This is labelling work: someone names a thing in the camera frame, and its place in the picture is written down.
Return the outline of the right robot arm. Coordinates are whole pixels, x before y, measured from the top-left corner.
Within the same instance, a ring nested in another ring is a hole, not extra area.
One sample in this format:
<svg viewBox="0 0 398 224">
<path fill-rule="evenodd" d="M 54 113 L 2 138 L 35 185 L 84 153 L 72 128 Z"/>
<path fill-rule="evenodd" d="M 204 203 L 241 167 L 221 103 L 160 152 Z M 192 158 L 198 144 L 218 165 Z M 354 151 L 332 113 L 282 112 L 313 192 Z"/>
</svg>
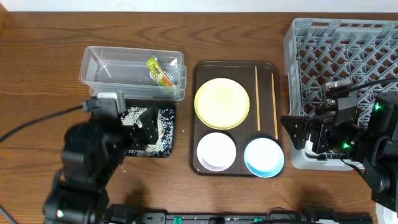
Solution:
<svg viewBox="0 0 398 224">
<path fill-rule="evenodd" d="M 355 171 L 372 191 L 372 200 L 397 211 L 397 93 L 377 95 L 366 128 L 350 121 L 336 124 L 334 116 L 282 116 L 281 123 L 297 150 L 311 142 L 311 151 L 330 150 L 359 162 L 364 170 Z"/>
</svg>

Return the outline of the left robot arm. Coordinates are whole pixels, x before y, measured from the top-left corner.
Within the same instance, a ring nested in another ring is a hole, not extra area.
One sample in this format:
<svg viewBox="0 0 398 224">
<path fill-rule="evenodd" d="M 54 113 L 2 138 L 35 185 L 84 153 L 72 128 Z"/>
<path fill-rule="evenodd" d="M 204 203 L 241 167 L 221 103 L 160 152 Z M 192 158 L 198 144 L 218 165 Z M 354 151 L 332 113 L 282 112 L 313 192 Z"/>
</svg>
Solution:
<svg viewBox="0 0 398 224">
<path fill-rule="evenodd" d="M 106 185 L 130 147 L 139 149 L 158 141 L 158 107 L 139 115 L 140 125 L 125 126 L 115 102 L 85 106 L 91 118 L 65 134 L 63 167 L 53 179 L 44 206 L 45 223 L 140 223 L 137 210 L 109 204 Z"/>
</svg>

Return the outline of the white cup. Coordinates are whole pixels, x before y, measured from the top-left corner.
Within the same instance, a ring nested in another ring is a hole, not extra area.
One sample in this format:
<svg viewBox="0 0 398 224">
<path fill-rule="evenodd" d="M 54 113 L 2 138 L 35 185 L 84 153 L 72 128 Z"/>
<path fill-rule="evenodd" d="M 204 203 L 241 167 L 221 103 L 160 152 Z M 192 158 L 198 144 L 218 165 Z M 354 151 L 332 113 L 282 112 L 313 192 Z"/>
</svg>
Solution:
<svg viewBox="0 0 398 224">
<path fill-rule="evenodd" d="M 311 141 L 306 141 L 305 142 L 304 151 L 308 155 L 308 157 L 316 156 L 316 154 L 312 151 L 312 147 L 313 147 L 313 143 Z"/>
</svg>

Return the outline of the green snack wrapper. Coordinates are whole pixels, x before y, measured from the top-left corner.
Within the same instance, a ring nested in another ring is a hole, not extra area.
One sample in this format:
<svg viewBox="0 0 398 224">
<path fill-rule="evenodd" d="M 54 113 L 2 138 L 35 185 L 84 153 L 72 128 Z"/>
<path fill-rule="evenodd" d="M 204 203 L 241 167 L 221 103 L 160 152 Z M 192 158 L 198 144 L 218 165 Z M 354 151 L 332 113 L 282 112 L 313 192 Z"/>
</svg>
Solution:
<svg viewBox="0 0 398 224">
<path fill-rule="evenodd" d="M 155 57 L 151 57 L 147 60 L 146 65 L 148 66 L 150 72 L 155 72 L 158 78 L 158 85 L 159 86 L 174 86 L 174 82 L 168 76 L 168 74 L 163 70 L 160 66 L 159 62 Z"/>
</svg>

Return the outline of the rice pile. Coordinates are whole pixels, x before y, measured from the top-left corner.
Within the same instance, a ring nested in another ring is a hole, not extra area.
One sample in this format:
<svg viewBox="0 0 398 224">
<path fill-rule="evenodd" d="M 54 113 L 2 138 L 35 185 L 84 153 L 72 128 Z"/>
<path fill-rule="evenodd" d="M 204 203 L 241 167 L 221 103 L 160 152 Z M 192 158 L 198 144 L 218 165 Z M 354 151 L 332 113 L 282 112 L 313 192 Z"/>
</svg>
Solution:
<svg viewBox="0 0 398 224">
<path fill-rule="evenodd" d="M 139 115 L 147 108 L 128 107 L 121 116 L 123 125 L 137 124 L 142 127 Z M 159 139 L 155 145 L 148 145 L 144 151 L 132 151 L 128 156 L 132 157 L 169 157 L 172 152 L 175 126 L 175 110 L 160 108 L 158 112 L 158 134 Z"/>
</svg>

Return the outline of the wooden chopstick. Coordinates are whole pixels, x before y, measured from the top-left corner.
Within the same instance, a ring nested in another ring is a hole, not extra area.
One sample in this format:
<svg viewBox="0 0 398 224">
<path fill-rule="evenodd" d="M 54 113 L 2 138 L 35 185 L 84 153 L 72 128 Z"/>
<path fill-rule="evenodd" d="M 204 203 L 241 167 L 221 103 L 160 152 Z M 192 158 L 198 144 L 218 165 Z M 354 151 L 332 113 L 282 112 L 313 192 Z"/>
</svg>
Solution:
<svg viewBox="0 0 398 224">
<path fill-rule="evenodd" d="M 255 73 L 255 88 L 256 88 L 257 130 L 261 131 L 261 117 L 260 117 L 260 107 L 259 107 L 259 82 L 258 82 L 257 65 L 254 67 L 254 73 Z"/>
<path fill-rule="evenodd" d="M 279 131 L 277 125 L 277 107 L 276 107 L 276 95 L 275 95 L 275 81 L 274 74 L 271 73 L 271 87 L 272 87 L 272 105 L 273 105 L 273 116 L 274 116 L 274 131 L 275 131 L 275 139 L 279 140 Z"/>
</svg>

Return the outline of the blue plate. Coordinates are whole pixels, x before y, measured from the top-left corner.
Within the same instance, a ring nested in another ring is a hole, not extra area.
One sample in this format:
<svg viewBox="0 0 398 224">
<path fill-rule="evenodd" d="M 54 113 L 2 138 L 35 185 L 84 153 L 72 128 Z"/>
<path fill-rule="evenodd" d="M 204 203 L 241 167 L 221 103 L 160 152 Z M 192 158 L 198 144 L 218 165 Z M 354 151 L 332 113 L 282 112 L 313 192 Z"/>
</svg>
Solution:
<svg viewBox="0 0 398 224">
<path fill-rule="evenodd" d="M 272 139 L 256 138 L 244 150 L 244 163 L 255 176 L 273 178 L 284 168 L 284 152 Z"/>
</svg>

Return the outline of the white bowl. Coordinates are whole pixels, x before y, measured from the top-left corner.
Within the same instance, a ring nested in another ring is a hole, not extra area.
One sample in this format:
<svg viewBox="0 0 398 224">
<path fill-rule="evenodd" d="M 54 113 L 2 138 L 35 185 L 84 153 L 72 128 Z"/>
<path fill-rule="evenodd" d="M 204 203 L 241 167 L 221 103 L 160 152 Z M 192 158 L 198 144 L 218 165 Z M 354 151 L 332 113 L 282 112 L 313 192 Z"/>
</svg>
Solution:
<svg viewBox="0 0 398 224">
<path fill-rule="evenodd" d="M 204 136 L 197 146 L 197 158 L 207 170 L 221 172 L 231 167 L 236 158 L 234 141 L 223 133 L 210 133 Z"/>
</svg>

